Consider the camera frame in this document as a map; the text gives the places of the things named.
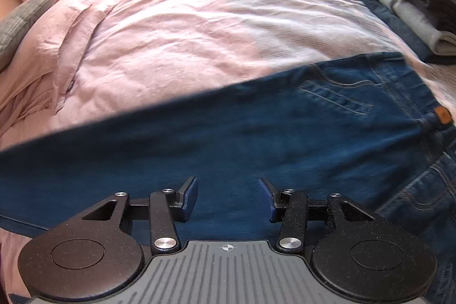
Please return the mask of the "dark blue denim jeans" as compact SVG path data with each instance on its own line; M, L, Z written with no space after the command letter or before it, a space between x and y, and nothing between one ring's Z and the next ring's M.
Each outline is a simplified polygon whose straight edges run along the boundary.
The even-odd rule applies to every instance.
M189 239L275 239L260 177L339 192L427 242L455 301L455 125L399 53L302 66L1 152L1 227L33 237L117 191L199 182Z

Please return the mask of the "pink grey herringbone bedspread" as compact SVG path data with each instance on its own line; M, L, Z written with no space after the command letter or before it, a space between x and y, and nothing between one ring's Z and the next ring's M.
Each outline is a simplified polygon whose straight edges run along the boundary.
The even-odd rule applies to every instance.
M455 118L437 70L360 0L60 0L1 75L1 152L146 107L354 56L399 53ZM1 300L31 239L1 227Z

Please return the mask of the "blue folded jeans in stack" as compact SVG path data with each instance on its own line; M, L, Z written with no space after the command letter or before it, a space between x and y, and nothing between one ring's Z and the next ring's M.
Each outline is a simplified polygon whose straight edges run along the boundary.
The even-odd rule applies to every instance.
M361 0L369 11L385 23L397 34L417 57L426 64L454 66L455 56L439 56L434 54L428 46L410 29L398 16L378 0Z

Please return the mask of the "grey folded garment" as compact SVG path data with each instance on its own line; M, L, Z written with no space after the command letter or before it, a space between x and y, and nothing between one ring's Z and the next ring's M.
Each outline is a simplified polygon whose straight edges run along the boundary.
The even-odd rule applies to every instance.
M415 5L406 0L379 0L399 17L437 56L455 55L455 34L438 30Z

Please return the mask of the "grey pillow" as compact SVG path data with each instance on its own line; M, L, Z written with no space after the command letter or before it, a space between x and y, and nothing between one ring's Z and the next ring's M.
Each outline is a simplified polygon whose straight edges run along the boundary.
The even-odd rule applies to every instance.
M5 70L15 55L21 41L57 0L26 0L1 20L1 71Z

